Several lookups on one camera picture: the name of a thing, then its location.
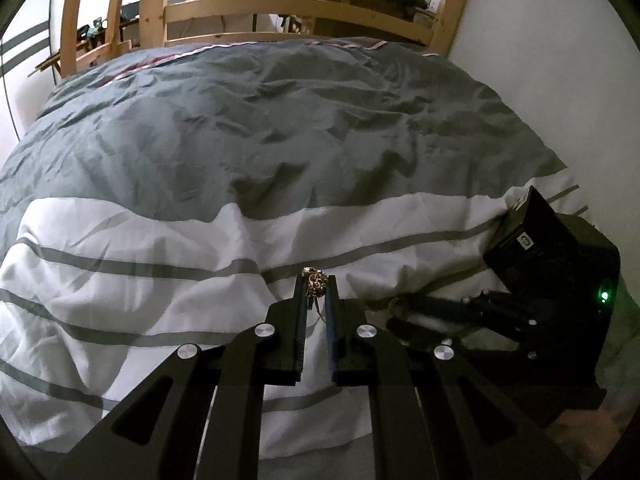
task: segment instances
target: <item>metal bolt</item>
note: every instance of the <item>metal bolt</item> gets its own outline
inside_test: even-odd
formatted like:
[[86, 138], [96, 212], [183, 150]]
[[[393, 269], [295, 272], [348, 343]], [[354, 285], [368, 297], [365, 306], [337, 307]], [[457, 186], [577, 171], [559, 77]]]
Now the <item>metal bolt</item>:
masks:
[[433, 349], [433, 354], [441, 361], [448, 361], [449, 359], [453, 359], [455, 352], [450, 346], [438, 345]]
[[358, 336], [363, 338], [375, 337], [378, 330], [373, 325], [360, 325], [356, 330]]
[[254, 332], [258, 337], [270, 337], [276, 333], [276, 327], [269, 323], [262, 323], [255, 327]]
[[194, 344], [188, 343], [178, 348], [178, 357], [180, 359], [191, 359], [198, 353], [198, 347]]

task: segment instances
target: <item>gray blanket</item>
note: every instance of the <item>gray blanket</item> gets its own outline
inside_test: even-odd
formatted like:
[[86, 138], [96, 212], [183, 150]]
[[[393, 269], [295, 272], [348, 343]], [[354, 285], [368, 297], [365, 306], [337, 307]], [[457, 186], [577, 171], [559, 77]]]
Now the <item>gray blanket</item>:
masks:
[[[303, 266], [346, 298], [502, 289], [482, 266], [535, 185], [588, 215], [564, 164], [487, 86], [369, 40], [134, 52], [66, 80], [0, 176], [0, 415], [66, 453], [176, 346], [228, 342]], [[366, 390], [267, 387], [260, 477], [368, 479]]]

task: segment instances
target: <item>black triangular cutout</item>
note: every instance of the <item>black triangular cutout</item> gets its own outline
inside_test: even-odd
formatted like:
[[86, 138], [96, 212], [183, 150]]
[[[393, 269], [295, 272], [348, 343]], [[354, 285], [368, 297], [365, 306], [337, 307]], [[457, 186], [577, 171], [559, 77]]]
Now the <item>black triangular cutout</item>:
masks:
[[486, 446], [494, 446], [516, 434], [516, 425], [511, 422], [482, 392], [467, 378], [458, 380], [480, 439]]
[[151, 440], [156, 422], [174, 381], [161, 377], [113, 425], [113, 433], [140, 446]]

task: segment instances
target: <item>gold chain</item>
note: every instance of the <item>gold chain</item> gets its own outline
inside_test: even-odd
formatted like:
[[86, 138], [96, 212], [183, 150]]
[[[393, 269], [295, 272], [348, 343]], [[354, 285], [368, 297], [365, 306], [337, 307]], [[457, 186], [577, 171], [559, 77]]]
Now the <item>gold chain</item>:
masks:
[[302, 271], [302, 275], [306, 278], [306, 296], [309, 298], [313, 298], [313, 302], [316, 305], [316, 312], [322, 322], [324, 321], [324, 317], [320, 312], [320, 306], [318, 305], [318, 298], [324, 296], [326, 292], [326, 282], [327, 276], [322, 270], [314, 269], [313, 267], [305, 267]]

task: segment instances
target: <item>wooden bed frame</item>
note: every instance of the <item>wooden bed frame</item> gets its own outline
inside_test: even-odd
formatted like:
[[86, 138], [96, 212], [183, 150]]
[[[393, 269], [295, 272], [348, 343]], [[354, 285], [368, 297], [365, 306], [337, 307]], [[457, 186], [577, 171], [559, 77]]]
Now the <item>wooden bed frame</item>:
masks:
[[[233, 43], [237, 41], [281, 41], [314, 38], [308, 34], [287, 32], [226, 32], [167, 40], [168, 23], [190, 18], [230, 14], [282, 14], [326, 18], [375, 28], [428, 46], [432, 52], [446, 55], [453, 43], [466, 0], [442, 0], [433, 25], [427, 27], [388, 14], [346, 3], [324, 0], [194, 0], [168, 4], [167, 0], [140, 0], [140, 47], [169, 46], [183, 43]], [[110, 0], [105, 43], [77, 56], [76, 37], [80, 0], [65, 0], [60, 36], [60, 72], [75, 74], [92, 61], [113, 59], [132, 50], [130, 41], [120, 42], [122, 0]]]

